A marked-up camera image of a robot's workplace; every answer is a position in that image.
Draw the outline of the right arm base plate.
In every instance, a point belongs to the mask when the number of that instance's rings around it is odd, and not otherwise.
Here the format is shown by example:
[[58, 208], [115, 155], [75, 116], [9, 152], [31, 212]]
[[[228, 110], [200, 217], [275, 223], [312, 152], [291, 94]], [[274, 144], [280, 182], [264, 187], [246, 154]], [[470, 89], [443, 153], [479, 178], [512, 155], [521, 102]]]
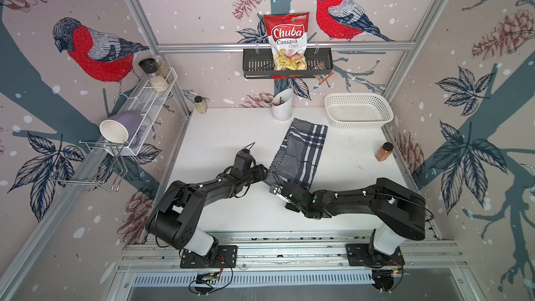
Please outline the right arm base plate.
[[398, 247], [392, 255], [376, 251], [371, 245], [363, 243], [346, 244], [346, 258], [352, 267], [380, 269], [386, 266], [405, 266], [405, 259]]

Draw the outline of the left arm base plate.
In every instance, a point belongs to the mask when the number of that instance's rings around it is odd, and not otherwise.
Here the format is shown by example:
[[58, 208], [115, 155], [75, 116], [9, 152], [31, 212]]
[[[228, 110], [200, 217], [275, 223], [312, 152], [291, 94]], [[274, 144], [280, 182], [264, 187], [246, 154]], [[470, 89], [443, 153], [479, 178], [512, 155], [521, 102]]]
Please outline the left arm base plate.
[[210, 249], [205, 256], [185, 250], [180, 263], [180, 268], [221, 268], [223, 266], [235, 268], [237, 257], [238, 246], [236, 245], [215, 246]]

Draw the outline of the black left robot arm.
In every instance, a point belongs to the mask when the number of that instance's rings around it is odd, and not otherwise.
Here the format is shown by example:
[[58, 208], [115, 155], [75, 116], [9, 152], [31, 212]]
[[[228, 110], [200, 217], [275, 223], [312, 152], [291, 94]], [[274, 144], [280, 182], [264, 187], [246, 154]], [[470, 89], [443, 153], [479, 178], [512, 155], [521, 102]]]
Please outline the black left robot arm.
[[249, 149], [240, 150], [234, 164], [213, 180], [202, 183], [174, 181], [153, 205], [145, 230], [174, 249], [185, 249], [213, 260], [216, 238], [199, 229], [205, 206], [223, 199], [240, 198], [251, 185], [266, 180], [268, 169], [257, 164]]

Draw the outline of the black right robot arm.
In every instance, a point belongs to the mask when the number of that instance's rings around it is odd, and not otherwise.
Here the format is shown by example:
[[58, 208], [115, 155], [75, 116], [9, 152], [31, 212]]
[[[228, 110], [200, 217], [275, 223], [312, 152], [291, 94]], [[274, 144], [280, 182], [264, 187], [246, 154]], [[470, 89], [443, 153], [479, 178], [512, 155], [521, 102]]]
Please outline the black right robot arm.
[[286, 202], [288, 210], [313, 220], [343, 214], [365, 214], [383, 223], [375, 229], [369, 245], [372, 254], [391, 256], [404, 241], [425, 239], [426, 201], [388, 178], [378, 178], [366, 188], [335, 192], [309, 192], [296, 183], [271, 185], [270, 193]]

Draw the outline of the grey plaid pillowcase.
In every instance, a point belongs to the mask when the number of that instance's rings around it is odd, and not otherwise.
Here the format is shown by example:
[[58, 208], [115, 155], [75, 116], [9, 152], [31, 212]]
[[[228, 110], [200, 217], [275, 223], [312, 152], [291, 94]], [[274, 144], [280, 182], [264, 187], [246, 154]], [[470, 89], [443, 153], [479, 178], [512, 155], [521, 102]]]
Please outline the grey plaid pillowcase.
[[328, 127], [295, 118], [268, 170], [265, 183], [296, 183], [310, 189], [316, 175]]

